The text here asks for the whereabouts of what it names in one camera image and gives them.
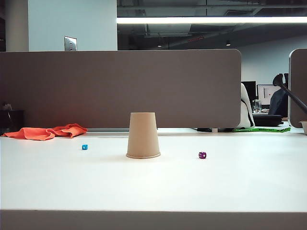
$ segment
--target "white table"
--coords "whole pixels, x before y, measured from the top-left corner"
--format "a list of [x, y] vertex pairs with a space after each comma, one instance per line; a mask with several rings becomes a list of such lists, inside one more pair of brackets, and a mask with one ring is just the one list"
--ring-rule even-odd
[[127, 137], [0, 138], [3, 229], [306, 229], [302, 129], [162, 129], [144, 160], [125, 156]]

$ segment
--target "upside-down paper cup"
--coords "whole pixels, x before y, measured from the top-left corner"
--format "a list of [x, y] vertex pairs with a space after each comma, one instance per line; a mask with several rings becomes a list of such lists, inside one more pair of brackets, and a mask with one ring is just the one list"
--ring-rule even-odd
[[160, 156], [155, 113], [131, 113], [127, 157]]

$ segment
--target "green mat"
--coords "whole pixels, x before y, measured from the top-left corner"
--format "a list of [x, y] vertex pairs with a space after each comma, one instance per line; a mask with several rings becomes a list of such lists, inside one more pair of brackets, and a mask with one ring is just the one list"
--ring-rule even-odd
[[246, 128], [246, 129], [234, 129], [235, 133], [239, 132], [275, 132], [284, 133], [290, 131], [291, 128], [275, 129], [275, 128]]

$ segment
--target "ceiling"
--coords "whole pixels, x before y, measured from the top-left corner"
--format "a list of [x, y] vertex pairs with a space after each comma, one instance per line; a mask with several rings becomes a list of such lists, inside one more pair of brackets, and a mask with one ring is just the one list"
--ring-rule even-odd
[[[306, 16], [307, 0], [117, 0], [118, 17]], [[118, 49], [223, 48], [307, 34], [306, 25], [118, 25]]]

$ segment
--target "fluorescent light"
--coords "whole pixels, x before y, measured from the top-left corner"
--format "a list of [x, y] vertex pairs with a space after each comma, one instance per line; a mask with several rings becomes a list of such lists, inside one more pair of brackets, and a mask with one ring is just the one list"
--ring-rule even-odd
[[165, 17], [117, 18], [118, 24], [307, 23], [307, 17]]

